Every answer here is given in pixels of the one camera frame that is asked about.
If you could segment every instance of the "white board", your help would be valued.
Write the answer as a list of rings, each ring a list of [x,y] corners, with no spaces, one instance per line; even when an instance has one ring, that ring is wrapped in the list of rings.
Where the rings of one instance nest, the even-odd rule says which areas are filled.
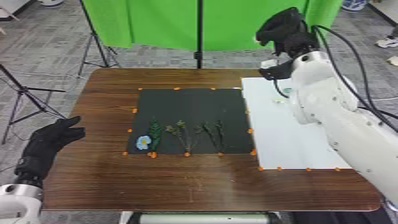
[[[350,168],[328,146],[321,125],[298,124],[273,82],[263,78],[243,78],[241,84],[263,169]],[[289,79],[279,81],[280,89],[289,85]]]

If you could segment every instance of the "black cable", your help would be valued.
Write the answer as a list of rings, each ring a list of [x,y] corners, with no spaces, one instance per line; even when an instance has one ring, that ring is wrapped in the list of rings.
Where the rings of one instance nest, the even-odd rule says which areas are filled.
[[[3,171],[7,171],[9,169],[12,169],[16,167],[16,165],[12,165],[12,166],[9,166],[7,168],[3,168],[1,170],[0,170],[0,173],[3,172]]]
[[[392,117],[396,120],[398,120],[398,115],[394,115],[394,114],[391,114],[387,111],[383,111],[383,110],[378,110],[378,112],[382,113],[382,114],[385,114],[389,117]]]
[[[280,95],[284,98],[289,98],[288,95],[282,93],[282,91],[280,91],[280,89],[279,89],[277,79],[273,79],[273,86],[275,86],[275,90],[277,90],[279,95]]]
[[[330,63],[332,63],[332,66],[334,66],[334,70],[335,70],[335,73],[337,73],[337,76],[339,76],[339,79],[341,79],[341,82],[351,92],[351,94],[355,95],[357,97],[357,100],[359,102],[362,103],[364,107],[367,108],[367,110],[371,111],[373,115],[376,116],[376,118],[382,120],[382,122],[387,124],[387,126],[391,127],[391,129],[398,132],[398,128],[394,127],[392,123],[389,122],[387,118],[383,117],[376,107],[375,107],[375,104],[373,104],[373,101],[371,101],[371,98],[369,98],[369,104],[366,102],[366,100],[362,99],[362,97],[359,96],[357,94],[357,91],[353,90],[348,82],[346,82],[346,79],[343,77],[343,74],[339,72],[339,68],[337,68],[337,65],[335,65],[335,61],[334,61],[334,57],[332,57],[332,52],[330,52],[330,48],[328,48],[328,44],[327,44],[327,40],[325,40],[325,36],[319,32],[319,28],[325,28],[321,26],[312,26],[311,29],[312,29],[312,32],[318,33],[318,36],[319,36],[319,39],[321,39],[321,42],[323,42],[323,45],[325,45],[325,49],[327,49],[327,54],[328,54],[328,58],[330,58]],[[367,77],[366,77],[366,71],[364,71],[364,65],[362,65],[362,60],[360,60],[360,57],[359,57],[359,54],[357,54],[357,51],[355,51],[355,48],[351,46],[351,43],[348,42],[348,40],[344,39],[344,37],[328,29],[325,28],[327,31],[330,31],[330,33],[339,37],[339,39],[344,41],[344,43],[348,44],[350,46],[350,49],[353,51],[353,54],[355,54],[355,58],[357,58],[357,61],[359,61],[359,66],[360,66],[360,71],[362,71],[362,76],[364,76],[364,83],[366,83],[366,87],[367,87]]]
[[[0,78],[0,80],[1,80],[1,82],[7,84],[9,88],[10,88],[12,90],[16,90],[16,91],[17,91],[17,89],[16,89],[16,88],[14,88],[14,86],[9,84],[9,82],[5,81],[5,79],[3,79],[3,78]]]
[[[350,50],[353,52],[353,55],[355,55],[355,59],[357,59],[357,63],[359,63],[359,68],[360,68],[360,72],[362,72],[362,79],[364,79],[364,93],[366,93],[366,98],[367,98],[367,102],[369,102],[369,105],[364,104],[364,106],[367,108],[371,108],[371,113],[375,114],[375,116],[378,117],[378,119],[382,120],[382,122],[387,124],[387,126],[394,129],[394,131],[398,132],[398,128],[394,127],[392,123],[389,122],[387,118],[383,117],[380,111],[378,111],[378,108],[373,104],[373,99],[371,99],[371,95],[369,95],[369,82],[367,82],[367,75],[366,75],[366,69],[364,69],[364,63],[362,63],[362,59],[360,59],[360,56],[359,56],[359,53],[357,53],[357,49],[350,43],[350,41],[346,40],[346,38],[341,36],[341,34],[332,31],[327,27],[323,27],[321,25],[316,25],[314,26],[316,30],[318,29],[323,29],[327,32],[332,33],[332,35],[343,40],[344,44],[348,45],[350,47]]]

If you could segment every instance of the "gray floor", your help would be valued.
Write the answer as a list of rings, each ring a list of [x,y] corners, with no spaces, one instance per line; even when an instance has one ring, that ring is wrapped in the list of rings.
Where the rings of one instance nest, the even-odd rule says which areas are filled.
[[[7,36],[0,35],[0,62],[10,69],[17,79],[28,86],[65,89],[65,94],[55,94],[51,105],[69,114],[85,80],[94,67],[87,67],[85,79],[76,81],[76,65],[89,37],[87,22],[76,0],[67,0],[62,7],[46,9],[35,3],[19,15],[21,21],[0,22]],[[339,13],[334,30],[351,40],[366,62],[371,94],[376,105],[398,114],[398,68],[385,59],[398,54],[398,49],[380,49],[375,40],[391,32],[391,25],[366,9],[360,13]],[[362,93],[362,79],[351,53],[343,43],[330,38],[332,51],[346,76],[357,84]],[[133,49],[117,49],[122,67],[193,68],[192,52],[136,45]],[[261,60],[270,58],[270,51],[211,52],[204,56],[206,68],[257,68]],[[92,48],[90,60],[97,61]],[[5,122],[14,101],[14,91],[0,82],[0,128]],[[26,100],[17,107],[23,115],[33,110]],[[21,122],[12,129],[7,144],[0,146],[0,170],[16,164],[23,145],[32,131],[55,118],[42,114]],[[12,181],[12,169],[0,173],[0,184]],[[42,223],[117,223],[117,213],[103,212],[44,212]]]

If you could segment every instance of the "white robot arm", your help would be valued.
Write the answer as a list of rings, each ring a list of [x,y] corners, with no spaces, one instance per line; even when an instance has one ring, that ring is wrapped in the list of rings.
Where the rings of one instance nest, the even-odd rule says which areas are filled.
[[[359,109],[323,52],[314,51],[295,59],[291,82],[289,105],[296,120],[300,124],[321,123],[339,156],[396,206],[398,134],[375,115]]]
[[[266,80],[291,78],[288,102],[295,118],[304,125],[314,122],[321,124],[328,144],[357,173],[375,185],[394,208],[398,207],[396,127],[375,108],[373,113],[359,108],[355,86],[337,71],[328,54],[318,50],[316,33],[325,43],[318,27],[321,26],[312,26],[311,33],[296,8],[289,8],[270,18],[256,33],[256,39],[261,45],[273,41],[275,54],[286,52],[291,60],[273,66],[263,63],[266,67],[259,69],[259,73]]]

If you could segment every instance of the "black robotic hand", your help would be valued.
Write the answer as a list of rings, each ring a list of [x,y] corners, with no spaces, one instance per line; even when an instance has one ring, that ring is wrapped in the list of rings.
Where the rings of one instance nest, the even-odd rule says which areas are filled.
[[[80,117],[58,119],[33,132],[14,171],[19,183],[23,179],[44,180],[60,149],[85,137],[85,129],[71,127],[78,122]]]
[[[300,22],[302,15],[296,8],[288,8],[272,16],[256,33],[261,46],[264,46],[270,41],[275,43],[284,42],[288,36],[300,30]]]

